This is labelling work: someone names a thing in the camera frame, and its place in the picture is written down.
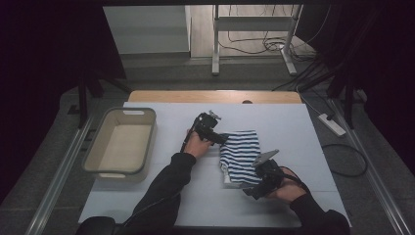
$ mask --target gray floor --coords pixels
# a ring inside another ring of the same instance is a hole
[[[128,76],[125,82],[134,89],[142,90],[271,90],[291,80],[280,58],[234,59],[221,61],[220,76],[211,76],[210,60],[189,60],[181,56],[165,58],[155,56],[124,56],[123,63]],[[308,64],[299,63],[299,70]],[[97,128],[105,110],[122,106],[128,95],[103,82],[106,93],[99,102],[97,115],[90,129]],[[324,94],[326,84],[315,87]],[[304,98],[319,112],[330,113],[325,101],[314,92],[303,94]],[[62,157],[76,131],[78,115],[68,115],[70,106],[77,105],[76,89],[61,98],[61,109],[48,135],[33,157],[29,167],[0,207],[0,234],[24,234],[43,195],[45,194]],[[338,138],[309,109],[311,119],[322,145],[345,143],[347,138]],[[390,189],[407,223],[415,231],[415,178],[402,163],[396,152],[373,126],[364,113],[362,103],[353,106],[355,130],[367,152],[374,158],[374,167],[380,172]],[[93,177],[81,169],[81,161],[88,138],[76,156],[75,163],[60,197],[49,217],[43,234],[74,234],[77,220],[86,202]],[[333,148],[325,150],[329,166],[349,173],[361,168],[358,156],[352,151]],[[395,234],[389,218],[376,193],[365,176],[344,178],[334,175],[352,224],[352,234]]]

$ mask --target dark wall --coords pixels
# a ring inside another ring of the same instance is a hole
[[[15,2],[0,6],[1,201],[43,141],[61,95],[90,69],[125,77],[102,7]]]

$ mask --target blue and white striped fabric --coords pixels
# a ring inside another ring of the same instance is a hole
[[[225,173],[225,178],[229,174],[231,183],[259,183],[261,179],[256,176],[252,167],[260,154],[256,132],[246,130],[222,134],[229,136],[226,143],[220,147],[220,167]]]

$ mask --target power strip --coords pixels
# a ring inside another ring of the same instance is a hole
[[[327,127],[329,127],[339,137],[344,136],[346,132],[335,121],[327,120],[327,115],[323,114],[318,117]]]

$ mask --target metal stand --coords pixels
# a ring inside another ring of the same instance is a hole
[[[290,75],[297,75],[296,68],[294,67],[293,61],[291,60],[290,46],[291,46],[291,41],[293,40],[294,31],[296,30],[297,23],[299,22],[301,8],[302,8],[302,5],[298,6],[296,12],[293,14],[293,17],[290,23],[290,30],[288,31],[288,35],[287,35],[286,44],[284,46],[282,45],[280,46],[281,55],[283,56],[284,62],[286,63],[287,70],[290,73]]]
[[[219,5],[214,6],[214,41],[211,73],[219,75],[219,31],[288,31],[281,54],[290,75],[297,75],[291,60],[290,45],[299,21],[302,5],[297,7],[292,17],[219,17]]]

